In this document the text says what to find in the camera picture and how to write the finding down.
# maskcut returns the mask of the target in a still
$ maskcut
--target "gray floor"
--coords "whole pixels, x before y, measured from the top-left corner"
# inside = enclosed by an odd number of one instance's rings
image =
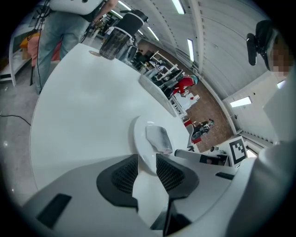
[[[101,40],[92,42],[86,38],[84,44],[100,49]],[[35,83],[30,84],[31,65],[25,65],[16,75],[17,85],[0,83],[1,115],[19,115],[31,123],[38,100]],[[20,118],[0,117],[0,161],[6,185],[13,201],[23,205],[37,192],[30,160],[30,126]]]

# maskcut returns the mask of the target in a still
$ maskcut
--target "person in red shirt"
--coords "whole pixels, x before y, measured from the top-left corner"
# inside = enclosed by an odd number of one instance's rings
[[[180,92],[181,96],[186,96],[185,88],[191,87],[198,83],[198,77],[195,75],[184,76],[184,78],[175,85],[173,94]]]

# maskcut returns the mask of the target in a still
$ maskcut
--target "white ceiling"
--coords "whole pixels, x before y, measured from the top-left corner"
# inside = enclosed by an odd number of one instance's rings
[[[220,99],[242,89],[266,71],[261,57],[257,58],[256,66],[248,63],[247,33],[254,33],[257,22],[267,19],[266,14],[250,0],[180,0],[185,15],[178,14],[172,0],[122,2],[149,17],[147,24],[140,29],[145,38],[181,61],[187,61],[187,65],[191,65],[187,39],[193,40],[195,64],[198,68],[202,64],[202,75]],[[114,10],[126,9],[118,4]],[[147,26],[160,41],[154,38]]]

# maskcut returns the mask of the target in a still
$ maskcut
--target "pink cloth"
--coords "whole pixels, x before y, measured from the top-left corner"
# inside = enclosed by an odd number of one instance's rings
[[[31,62],[32,67],[34,67],[36,65],[38,40],[39,40],[39,37],[33,37],[28,42],[28,53],[32,57],[32,62]],[[62,45],[62,42],[60,42],[56,46],[55,51],[54,51],[54,54],[53,54],[53,56],[51,58],[52,61],[60,60],[60,49],[61,49],[61,45]]]

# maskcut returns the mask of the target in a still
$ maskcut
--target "blue jeans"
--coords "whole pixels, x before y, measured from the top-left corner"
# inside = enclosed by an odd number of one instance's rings
[[[68,12],[52,12],[46,19],[41,31],[38,47],[38,59],[35,65],[35,84],[38,93],[41,92],[47,79],[50,61],[56,46],[62,40],[60,60],[79,43],[89,26],[80,15]]]

